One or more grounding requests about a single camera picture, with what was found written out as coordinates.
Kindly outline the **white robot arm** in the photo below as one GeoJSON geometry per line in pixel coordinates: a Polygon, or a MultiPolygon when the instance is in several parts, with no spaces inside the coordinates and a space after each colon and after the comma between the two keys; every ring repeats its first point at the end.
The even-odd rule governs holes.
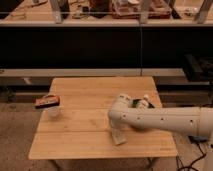
{"type": "Polygon", "coordinates": [[[203,171],[213,171],[213,108],[178,107],[149,108],[145,99],[133,107],[127,94],[120,94],[109,109],[108,118],[115,145],[126,142],[123,124],[136,128],[153,128],[180,132],[190,136],[206,138],[209,147],[203,171]]]}

